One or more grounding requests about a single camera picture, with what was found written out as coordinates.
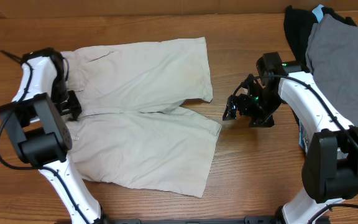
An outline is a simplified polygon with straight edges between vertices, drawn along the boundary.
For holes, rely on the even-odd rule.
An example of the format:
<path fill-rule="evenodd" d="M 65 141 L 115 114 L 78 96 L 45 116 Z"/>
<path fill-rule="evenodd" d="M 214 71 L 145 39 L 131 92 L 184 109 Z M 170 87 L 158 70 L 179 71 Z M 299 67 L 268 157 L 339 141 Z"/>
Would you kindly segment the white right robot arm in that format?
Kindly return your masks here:
<path fill-rule="evenodd" d="M 248 116 L 250 127 L 269 128 L 287 104 L 305 136 L 302 189 L 274 215 L 247 216 L 246 223 L 329 223 L 327 212 L 349 207 L 358 195 L 358 127 L 343 117 L 317 87 L 313 75 L 277 52 L 263 54 L 258 75 L 248 75 L 227 99 L 223 120 Z"/>

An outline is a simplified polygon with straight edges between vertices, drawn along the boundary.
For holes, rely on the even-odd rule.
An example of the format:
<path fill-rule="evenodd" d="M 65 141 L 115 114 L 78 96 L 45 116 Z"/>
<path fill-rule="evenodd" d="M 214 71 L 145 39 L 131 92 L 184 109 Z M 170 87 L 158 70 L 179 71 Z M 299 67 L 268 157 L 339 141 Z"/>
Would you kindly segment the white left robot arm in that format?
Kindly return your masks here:
<path fill-rule="evenodd" d="M 20 64 L 23 76 L 16 96 L 0 106 L 0 138 L 6 132 L 25 164 L 22 170 L 38 170 L 51 183 L 72 223 L 108 223 L 68 153 L 72 139 L 63 116 L 77 120 L 82 112 L 75 92 L 67 87 L 68 60 L 50 47 L 21 57 L 4 54 Z M 1 154 L 0 163 L 18 169 Z"/>

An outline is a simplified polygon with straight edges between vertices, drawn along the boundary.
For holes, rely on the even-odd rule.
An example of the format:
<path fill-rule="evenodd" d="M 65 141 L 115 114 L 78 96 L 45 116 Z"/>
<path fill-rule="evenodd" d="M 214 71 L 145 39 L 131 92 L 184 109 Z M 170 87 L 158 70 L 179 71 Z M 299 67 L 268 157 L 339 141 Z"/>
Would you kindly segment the beige khaki shorts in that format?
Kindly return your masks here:
<path fill-rule="evenodd" d="M 221 125 L 183 107 L 213 99 L 206 40 L 66 51 L 82 111 L 68 121 L 82 178 L 202 197 Z"/>

